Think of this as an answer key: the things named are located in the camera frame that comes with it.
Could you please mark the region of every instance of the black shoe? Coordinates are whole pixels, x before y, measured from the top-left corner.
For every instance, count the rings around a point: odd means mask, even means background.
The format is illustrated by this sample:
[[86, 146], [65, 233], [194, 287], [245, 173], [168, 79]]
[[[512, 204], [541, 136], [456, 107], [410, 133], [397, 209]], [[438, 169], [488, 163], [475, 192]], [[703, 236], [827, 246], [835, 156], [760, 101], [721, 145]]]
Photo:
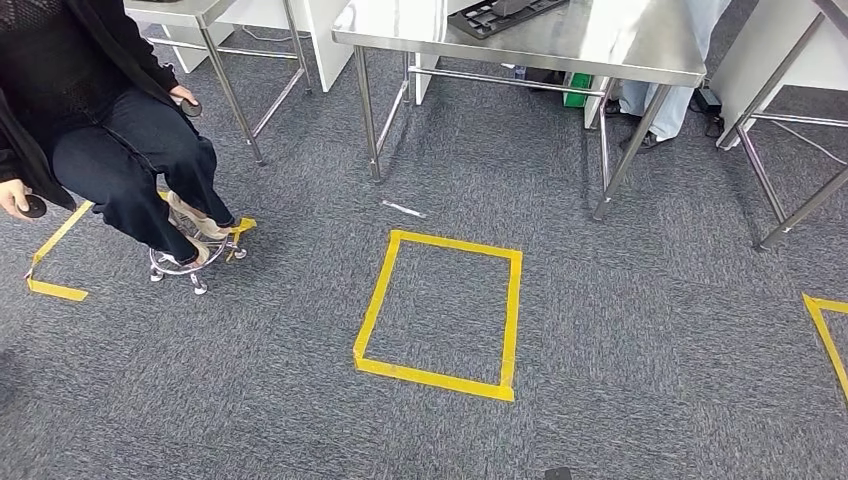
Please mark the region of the black shoe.
[[[648, 150], [653, 150], [659, 145], [662, 145], [663, 143], [668, 143], [671, 140], [673, 139], [669, 138], [668, 140], [659, 141], [657, 140], [657, 135], [655, 133], [648, 132], [648, 134], [645, 135], [645, 138], [642, 139], [642, 143], [639, 145], [639, 150], [636, 150], [636, 153], [645, 153]], [[621, 147], [622, 150], [627, 150], [628, 145], [630, 145], [629, 138], [621, 142], [618, 146]]]
[[604, 113], [607, 117], [636, 117], [636, 115], [622, 112], [621, 103], [618, 100], [607, 101], [607, 105], [604, 107]]

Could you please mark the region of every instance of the black tray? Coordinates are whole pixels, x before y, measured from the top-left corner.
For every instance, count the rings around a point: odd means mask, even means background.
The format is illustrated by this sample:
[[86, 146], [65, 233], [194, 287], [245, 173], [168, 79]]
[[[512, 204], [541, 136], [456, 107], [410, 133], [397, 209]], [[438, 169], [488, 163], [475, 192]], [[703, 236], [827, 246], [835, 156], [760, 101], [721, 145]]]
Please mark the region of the black tray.
[[492, 5], [498, 0], [483, 0], [448, 16], [448, 23], [463, 32], [483, 40], [513, 25], [529, 20], [536, 15], [558, 7], [569, 0], [536, 0], [508, 17], [492, 13]]

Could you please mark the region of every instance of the stool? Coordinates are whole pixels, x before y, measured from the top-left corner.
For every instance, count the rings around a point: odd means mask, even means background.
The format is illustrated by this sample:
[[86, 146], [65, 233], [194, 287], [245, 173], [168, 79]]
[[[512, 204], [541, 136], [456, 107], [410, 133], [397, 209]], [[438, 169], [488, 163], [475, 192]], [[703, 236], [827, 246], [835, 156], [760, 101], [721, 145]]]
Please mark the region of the stool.
[[203, 265], [200, 266], [180, 266], [174, 263], [168, 256], [164, 253], [153, 250], [152, 248], [149, 251], [150, 257], [150, 281], [151, 282], [160, 282], [165, 275], [173, 275], [173, 276], [185, 276], [188, 275], [191, 279], [191, 284], [194, 287], [195, 295], [203, 295], [204, 293], [209, 291], [209, 287], [206, 285], [206, 282], [200, 279], [199, 272], [211, 265], [212, 262], [217, 260], [221, 255], [229, 250], [231, 255], [227, 256], [229, 260], [230, 256], [235, 257], [237, 259], [242, 259], [247, 256], [247, 250], [238, 246], [238, 234], [242, 231], [240, 229], [234, 230], [234, 233], [227, 236], [227, 238], [223, 240], [210, 240], [210, 239], [202, 239], [202, 235], [197, 230], [194, 225], [190, 225], [190, 222], [182, 221], [177, 222], [177, 229], [186, 235], [190, 235], [196, 239], [202, 241], [202, 243], [209, 249], [209, 259]]

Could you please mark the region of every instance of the floor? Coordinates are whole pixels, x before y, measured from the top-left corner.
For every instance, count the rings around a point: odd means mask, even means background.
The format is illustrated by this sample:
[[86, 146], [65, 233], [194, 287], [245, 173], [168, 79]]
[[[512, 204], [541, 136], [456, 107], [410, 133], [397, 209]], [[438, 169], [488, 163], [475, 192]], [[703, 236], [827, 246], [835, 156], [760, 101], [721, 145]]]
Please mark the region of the floor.
[[[710, 67], [754, 4], [733, 3]], [[400, 58], [368, 60], [383, 118]], [[269, 65], [227, 58], [252, 72], [233, 76], [253, 121], [283, 78]], [[259, 222], [250, 255], [211, 268], [196, 297], [150, 283], [145, 250], [86, 215], [38, 268], [91, 293], [71, 303], [22, 281], [67, 213], [0, 218], [0, 478], [848, 478], [848, 409], [801, 298], [848, 301], [846, 192], [757, 253], [769, 208], [744, 153], [715, 150], [695, 114], [638, 158], [598, 223], [598, 139], [556, 96], [435, 80], [398, 119], [375, 186], [350, 65], [328, 94], [295, 89], [262, 168], [209, 65], [184, 81], [206, 104], [222, 196]], [[840, 117], [848, 97], [787, 91], [774, 108]], [[613, 141], [630, 129], [613, 122]], [[845, 154], [839, 132], [800, 130]], [[838, 170], [773, 125], [754, 138], [790, 205]], [[391, 229], [524, 253], [514, 403], [354, 369]], [[403, 245], [369, 358], [495, 382], [507, 273]], [[848, 352], [848, 318], [826, 319]]]

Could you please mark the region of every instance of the power cord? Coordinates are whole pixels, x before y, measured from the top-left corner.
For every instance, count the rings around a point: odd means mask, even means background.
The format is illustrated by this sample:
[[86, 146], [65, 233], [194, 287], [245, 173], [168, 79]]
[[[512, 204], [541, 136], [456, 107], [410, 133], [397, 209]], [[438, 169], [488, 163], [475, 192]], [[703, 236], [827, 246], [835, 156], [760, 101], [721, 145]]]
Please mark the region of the power cord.
[[810, 140], [809, 138], [807, 138], [807, 137], [805, 137], [805, 136], [801, 135], [800, 133], [796, 132], [795, 130], [792, 130], [791, 128], [787, 127], [786, 125], [781, 125], [781, 123], [780, 123], [780, 122], [776, 122], [776, 121], [774, 121], [774, 120], [769, 120], [769, 121], [770, 121], [771, 123], [773, 123], [773, 124], [777, 125], [778, 127], [782, 128], [782, 129], [784, 129], [784, 130], [786, 130], [787, 132], [791, 133], [792, 135], [795, 135], [796, 137], [798, 137], [799, 139], [801, 139], [801, 140], [803, 140], [804, 142], [808, 143], [809, 145], [811, 145], [811, 146], [815, 147], [815, 148], [816, 148], [816, 149], [818, 149], [820, 152], [822, 152], [822, 153], [824, 153], [825, 155], [827, 155], [828, 157], [830, 157], [830, 159], [831, 159], [831, 160], [834, 160], [834, 161], [836, 161], [837, 163], [840, 163], [840, 164], [842, 164], [842, 165], [848, 165], [848, 162], [845, 162], [845, 161], [843, 161], [843, 160], [839, 159], [839, 157], [837, 157], [836, 155], [834, 155], [834, 154], [830, 153], [830, 152], [829, 152], [826, 148], [824, 148], [824, 147], [822, 147], [821, 145], [819, 145], [818, 143], [816, 143], [816, 142], [814, 142], [814, 141]]
[[719, 138], [724, 133], [724, 119], [721, 118], [720, 115], [710, 115], [709, 113], [701, 110], [700, 108], [696, 108], [697, 103], [694, 101], [689, 102], [689, 111], [700, 113], [701, 115], [705, 115], [710, 117], [710, 124], [707, 125], [706, 130], [704, 130], [704, 136], [707, 138]]
[[[288, 37], [283, 37], [283, 38], [260, 37], [259, 35], [250, 31], [250, 29], [247, 28], [247, 26], [245, 26], [245, 25], [241, 26], [241, 31], [250, 35], [255, 40], [259, 40], [261, 42], [288, 42], [289, 40], [294, 38], [292, 35], [289, 35]], [[308, 40], [308, 39], [312, 38], [312, 35], [307, 33], [306, 35], [298, 35], [297, 38], [299, 38], [301, 40]]]

